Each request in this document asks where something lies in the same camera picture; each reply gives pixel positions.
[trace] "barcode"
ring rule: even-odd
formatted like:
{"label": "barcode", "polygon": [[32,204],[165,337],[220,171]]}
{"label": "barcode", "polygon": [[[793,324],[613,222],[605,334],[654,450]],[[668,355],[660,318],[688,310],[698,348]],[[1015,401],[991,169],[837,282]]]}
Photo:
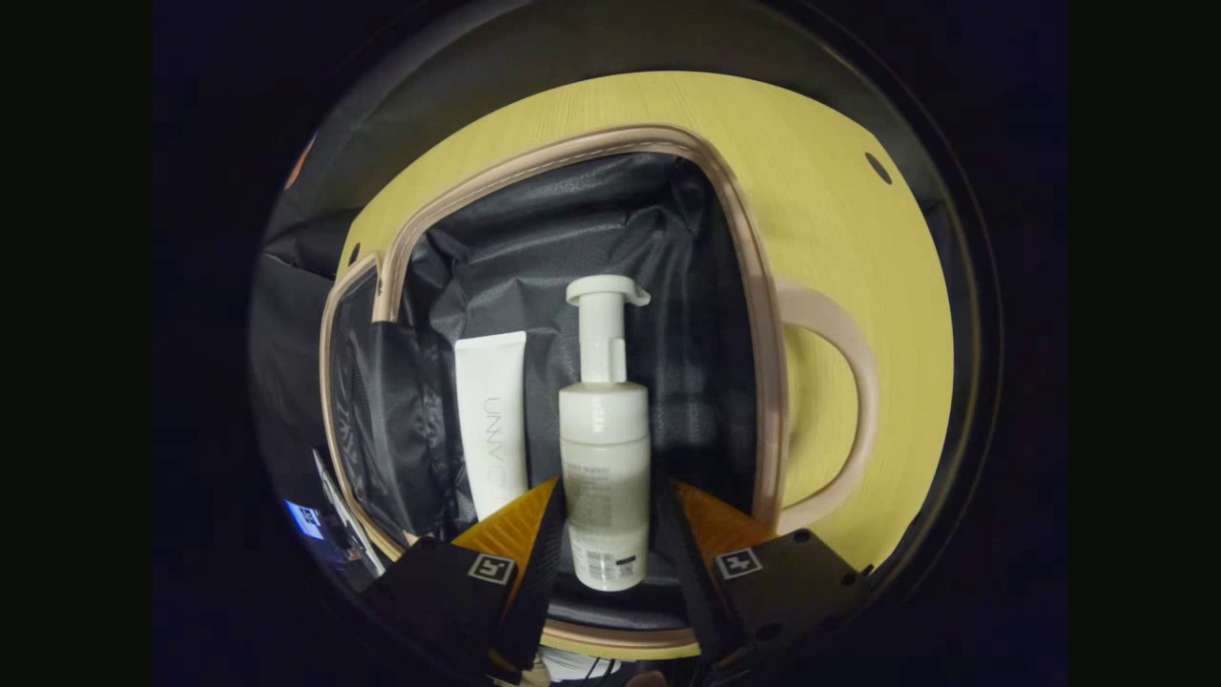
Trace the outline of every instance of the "barcode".
{"label": "barcode", "polygon": [[589,559],[591,576],[603,580],[614,580],[619,577],[615,571],[614,556],[612,554],[586,552],[585,555]]}
{"label": "barcode", "polygon": [[590,565],[590,575],[602,580],[619,580],[631,577],[636,566],[636,556],[628,556],[623,560],[614,560],[614,554],[601,552],[586,552],[586,560]]}

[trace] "pump bottle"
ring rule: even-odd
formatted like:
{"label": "pump bottle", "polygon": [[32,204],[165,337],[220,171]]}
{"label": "pump bottle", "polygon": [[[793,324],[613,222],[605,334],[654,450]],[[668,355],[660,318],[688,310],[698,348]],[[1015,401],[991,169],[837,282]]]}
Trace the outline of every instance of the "pump bottle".
{"label": "pump bottle", "polygon": [[648,393],[628,382],[624,303],[650,294],[626,276],[568,284],[580,308],[581,382],[559,392],[559,456],[576,577],[602,592],[645,580],[648,559]]}

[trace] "yellow wooden surface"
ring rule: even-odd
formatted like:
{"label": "yellow wooden surface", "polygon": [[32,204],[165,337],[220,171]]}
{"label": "yellow wooden surface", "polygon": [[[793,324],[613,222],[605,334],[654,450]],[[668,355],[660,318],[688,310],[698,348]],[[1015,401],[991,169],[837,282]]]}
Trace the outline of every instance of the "yellow wooden surface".
{"label": "yellow wooden surface", "polygon": [[[708,139],[741,183],[773,273],[838,300],[869,339],[880,373],[877,443],[861,484],[812,530],[852,566],[880,564],[919,510],[941,454],[950,308],[937,250],[899,170],[871,133],[829,107],[774,85],[695,72],[619,74],[547,90],[420,156],[360,212],[341,254],[358,242],[363,254],[385,251],[419,206],[505,157],[637,123],[670,123]],[[791,504],[842,465],[856,392],[847,365],[816,334],[788,327],[785,343],[792,444],[784,500]]]}

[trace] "black fabric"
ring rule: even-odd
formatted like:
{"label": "black fabric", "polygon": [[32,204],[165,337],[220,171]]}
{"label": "black fabric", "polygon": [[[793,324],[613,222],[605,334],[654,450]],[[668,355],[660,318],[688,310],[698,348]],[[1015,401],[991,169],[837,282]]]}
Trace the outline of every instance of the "black fabric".
{"label": "black fabric", "polygon": [[628,379],[648,389],[654,458],[748,513],[756,445],[746,298],[716,193],[690,161],[591,160],[454,212],[411,254],[400,320],[451,345],[526,329],[526,454],[531,486],[540,484],[559,475],[559,390],[580,378],[578,309],[564,290],[591,273],[631,276],[653,295],[645,308],[626,306],[624,325]]}
{"label": "black fabric", "polygon": [[432,332],[370,323],[377,275],[360,277],[336,309],[331,389],[336,441],[357,502],[404,547],[403,531],[452,538],[475,522],[457,416]]}
{"label": "black fabric", "polygon": [[[388,533],[449,538],[475,522],[453,390],[459,338],[527,332],[530,483],[559,475],[558,394],[580,372],[578,309],[564,290],[591,273],[629,275],[653,295],[625,311],[628,378],[650,393],[653,460],[750,511],[753,349],[733,238],[697,166],[640,153],[546,172],[442,218],[411,254],[398,322],[368,323],[371,277],[344,298],[332,342],[341,453]],[[617,610],[576,582],[567,554],[565,543],[553,617],[686,625],[664,552],[651,553],[643,584],[614,594]]]}
{"label": "black fabric", "polygon": [[326,447],[317,383],[319,325],[352,212],[304,222],[266,245],[250,301],[250,408],[263,458],[283,499],[326,499],[311,449]]}

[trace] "cable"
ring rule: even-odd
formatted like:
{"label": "cable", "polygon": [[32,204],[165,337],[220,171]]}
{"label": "cable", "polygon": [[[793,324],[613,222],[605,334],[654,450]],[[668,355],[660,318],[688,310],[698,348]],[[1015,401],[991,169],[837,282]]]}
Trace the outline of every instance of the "cable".
{"label": "cable", "polygon": [[584,678],[581,678],[581,685],[585,685],[586,682],[590,681],[590,676],[593,675],[593,669],[598,666],[598,661],[600,660],[602,660],[601,656],[595,656],[593,658],[593,665],[590,666],[590,671],[585,674]]}

